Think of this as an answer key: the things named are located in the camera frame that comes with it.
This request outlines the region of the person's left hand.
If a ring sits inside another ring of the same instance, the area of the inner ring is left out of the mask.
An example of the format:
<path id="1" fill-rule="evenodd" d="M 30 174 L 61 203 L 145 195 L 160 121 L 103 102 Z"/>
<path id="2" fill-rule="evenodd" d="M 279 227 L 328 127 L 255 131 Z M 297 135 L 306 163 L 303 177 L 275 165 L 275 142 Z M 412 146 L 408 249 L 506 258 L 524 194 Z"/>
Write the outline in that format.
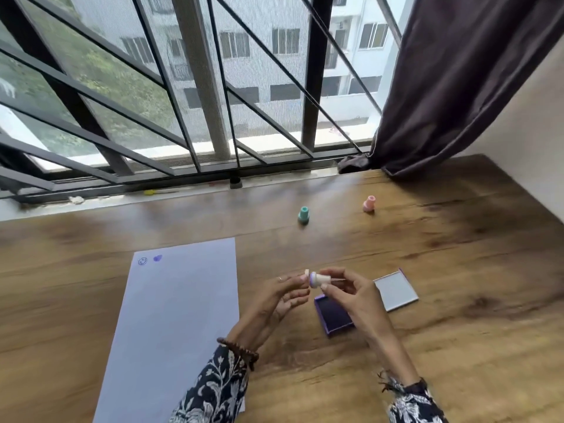
<path id="1" fill-rule="evenodd" d="M 267 281 L 226 337 L 230 343 L 257 352 L 286 315 L 300 305 L 283 305 L 286 293 L 310 288 L 307 277 L 283 275 Z"/>

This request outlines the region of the person's right hand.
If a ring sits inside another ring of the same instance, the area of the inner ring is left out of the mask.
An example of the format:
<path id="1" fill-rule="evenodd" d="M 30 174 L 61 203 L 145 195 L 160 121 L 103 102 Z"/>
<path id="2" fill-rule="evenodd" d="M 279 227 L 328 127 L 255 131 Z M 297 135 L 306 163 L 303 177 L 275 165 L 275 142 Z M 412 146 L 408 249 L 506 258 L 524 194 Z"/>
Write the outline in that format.
<path id="1" fill-rule="evenodd" d="M 381 293 L 372 280 L 344 267 L 324 268 L 320 273 L 346 279 L 331 284 L 349 293 L 349 305 L 341 307 L 349 314 L 356 329 L 369 345 L 384 349 L 398 341 Z"/>

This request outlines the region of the person's right forearm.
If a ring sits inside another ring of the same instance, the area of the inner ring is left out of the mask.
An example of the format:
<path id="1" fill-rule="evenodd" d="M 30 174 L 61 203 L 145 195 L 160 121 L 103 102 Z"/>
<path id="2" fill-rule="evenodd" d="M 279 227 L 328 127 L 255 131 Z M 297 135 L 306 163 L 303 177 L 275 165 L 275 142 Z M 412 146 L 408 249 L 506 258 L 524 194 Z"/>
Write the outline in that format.
<path id="1" fill-rule="evenodd" d="M 384 349 L 370 347 L 376 351 L 384 370 L 402 384 L 414 384 L 422 378 L 399 338 L 396 343 Z M 387 408 L 389 423 L 449 423 L 445 413 L 430 393 L 428 385 L 426 395 L 392 395 L 393 401 Z"/>

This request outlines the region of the person's left forearm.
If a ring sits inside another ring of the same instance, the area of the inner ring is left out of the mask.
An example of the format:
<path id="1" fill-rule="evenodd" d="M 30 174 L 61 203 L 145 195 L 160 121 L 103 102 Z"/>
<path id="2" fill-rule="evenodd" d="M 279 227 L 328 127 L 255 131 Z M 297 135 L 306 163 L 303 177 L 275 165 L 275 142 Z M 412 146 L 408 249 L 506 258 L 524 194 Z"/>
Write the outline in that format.
<path id="1" fill-rule="evenodd" d="M 234 423 L 244 402 L 249 372 L 259 359 L 252 352 L 217 339 L 213 356 L 173 410 L 168 423 Z"/>

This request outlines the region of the black thread wristband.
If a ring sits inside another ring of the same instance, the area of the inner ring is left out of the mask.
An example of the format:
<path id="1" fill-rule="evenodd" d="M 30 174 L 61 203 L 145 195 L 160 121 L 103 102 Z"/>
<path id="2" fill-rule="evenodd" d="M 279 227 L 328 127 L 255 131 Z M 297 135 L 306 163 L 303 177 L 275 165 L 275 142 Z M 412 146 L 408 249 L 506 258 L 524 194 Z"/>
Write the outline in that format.
<path id="1" fill-rule="evenodd" d="M 420 378 L 417 383 L 405 385 L 389 372 L 383 370 L 378 373 L 379 383 L 382 385 L 382 391 L 390 391 L 396 396 L 402 395 L 426 395 L 427 382 Z"/>

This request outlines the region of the white paper sheet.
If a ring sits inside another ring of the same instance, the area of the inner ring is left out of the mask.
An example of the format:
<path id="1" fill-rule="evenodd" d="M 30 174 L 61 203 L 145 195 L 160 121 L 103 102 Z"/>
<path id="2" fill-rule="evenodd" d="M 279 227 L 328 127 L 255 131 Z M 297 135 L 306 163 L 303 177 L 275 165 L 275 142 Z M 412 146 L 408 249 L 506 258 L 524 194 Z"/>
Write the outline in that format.
<path id="1" fill-rule="evenodd" d="M 93 423 L 165 423 L 238 320 L 233 237 L 135 252 Z"/>

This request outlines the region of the black metal window grille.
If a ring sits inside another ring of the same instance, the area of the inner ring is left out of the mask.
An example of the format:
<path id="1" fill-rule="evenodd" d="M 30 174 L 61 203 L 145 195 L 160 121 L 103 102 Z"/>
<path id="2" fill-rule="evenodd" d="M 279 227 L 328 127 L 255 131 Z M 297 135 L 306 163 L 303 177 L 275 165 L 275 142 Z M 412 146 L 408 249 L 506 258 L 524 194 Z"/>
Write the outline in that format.
<path id="1" fill-rule="evenodd" d="M 399 48 L 414 0 L 376 1 Z M 357 76 L 328 30 L 332 0 L 302 3 Z M 369 151 L 376 132 L 368 140 L 352 140 L 319 105 L 320 94 L 301 87 L 310 100 L 305 132 L 315 132 L 315 106 L 345 142 L 316 145 L 315 135 L 297 140 L 237 94 L 224 78 L 212 1 L 207 5 L 229 120 L 223 121 L 212 65 L 195 68 L 211 136 L 197 150 L 138 0 L 134 6 L 159 73 L 83 18 L 85 6 L 97 19 L 96 2 L 0 0 L 0 199 L 42 203 L 110 196 L 231 175 L 317 169 Z M 364 85 L 363 90 L 381 121 L 383 108 Z"/>

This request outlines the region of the white building outside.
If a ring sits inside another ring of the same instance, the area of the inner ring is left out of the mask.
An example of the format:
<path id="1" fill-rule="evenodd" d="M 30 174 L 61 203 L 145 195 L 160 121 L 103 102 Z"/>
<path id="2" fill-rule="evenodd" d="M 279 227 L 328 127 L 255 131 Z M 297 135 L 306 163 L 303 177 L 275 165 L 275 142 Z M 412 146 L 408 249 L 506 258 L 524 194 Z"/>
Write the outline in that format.
<path id="1" fill-rule="evenodd" d="M 380 123 L 380 114 L 363 90 L 370 91 L 380 108 L 391 85 L 398 46 L 376 0 L 332 0 L 328 30 L 346 55 L 357 76 L 350 71 L 302 0 L 224 0 L 251 30 L 252 36 L 217 0 L 213 3 L 216 38 L 224 78 L 236 93 L 269 115 L 298 140 L 315 135 L 315 144 L 345 142 L 330 120 L 312 107 L 315 132 L 305 132 L 304 123 L 312 96 L 354 141 L 370 139 Z M 121 46 L 137 62 L 159 73 L 157 56 L 149 34 L 141 23 L 134 0 L 91 0 L 99 10 L 83 18 L 96 23 L 103 35 Z M 212 65 L 222 106 L 223 121 L 229 120 L 221 73 L 216 56 L 212 20 L 207 0 L 138 0 L 146 26 L 155 38 L 163 70 L 174 101 L 197 150 L 211 142 L 201 106 L 194 69 Z"/>

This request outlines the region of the dark grey curtain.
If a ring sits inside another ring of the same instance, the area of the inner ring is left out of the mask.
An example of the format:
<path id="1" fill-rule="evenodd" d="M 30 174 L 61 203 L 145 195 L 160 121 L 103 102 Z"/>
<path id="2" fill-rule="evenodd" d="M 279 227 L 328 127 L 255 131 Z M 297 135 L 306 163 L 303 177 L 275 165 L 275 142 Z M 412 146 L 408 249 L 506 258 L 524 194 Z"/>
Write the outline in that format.
<path id="1" fill-rule="evenodd" d="M 415 177 L 468 148 L 564 35 L 564 0 L 415 0 L 370 153 L 339 174 Z"/>

